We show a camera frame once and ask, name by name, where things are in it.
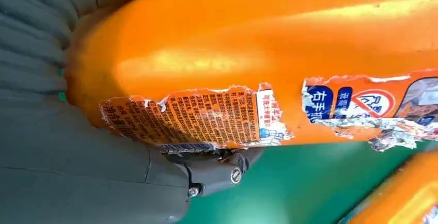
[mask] torn label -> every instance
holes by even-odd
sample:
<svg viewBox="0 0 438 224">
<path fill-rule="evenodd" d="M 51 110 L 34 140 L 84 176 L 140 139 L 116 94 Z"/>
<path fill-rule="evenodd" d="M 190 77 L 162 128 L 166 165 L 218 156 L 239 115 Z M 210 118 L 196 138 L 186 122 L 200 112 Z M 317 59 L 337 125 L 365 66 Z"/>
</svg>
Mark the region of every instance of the torn label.
<svg viewBox="0 0 438 224">
<path fill-rule="evenodd" d="M 160 102 L 111 98 L 100 109 L 120 135 L 172 152 L 275 146 L 293 137 L 268 83 L 259 91 L 243 86 L 177 91 Z"/>
<path fill-rule="evenodd" d="M 438 75 L 438 70 L 427 72 Z M 414 148 L 415 141 L 438 140 L 438 77 L 423 75 L 307 78 L 302 108 L 311 123 L 330 126 L 337 136 L 354 139 L 364 129 L 381 129 L 380 136 L 370 137 L 376 150 Z"/>
</svg>

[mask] orange plastic bottle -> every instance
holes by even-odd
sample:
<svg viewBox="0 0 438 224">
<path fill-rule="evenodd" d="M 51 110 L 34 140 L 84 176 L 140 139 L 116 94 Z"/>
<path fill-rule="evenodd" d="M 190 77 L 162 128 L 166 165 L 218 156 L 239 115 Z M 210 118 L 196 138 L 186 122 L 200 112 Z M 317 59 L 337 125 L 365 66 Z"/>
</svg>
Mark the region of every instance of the orange plastic bottle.
<svg viewBox="0 0 438 224">
<path fill-rule="evenodd" d="M 340 223 L 435 223 L 437 167 L 438 150 L 417 154 Z"/>
<path fill-rule="evenodd" d="M 313 122 L 428 122 L 437 20 L 438 0 L 134 0 L 83 40 L 68 100 L 93 125 L 145 142 L 368 140 L 385 128 Z"/>
</svg>

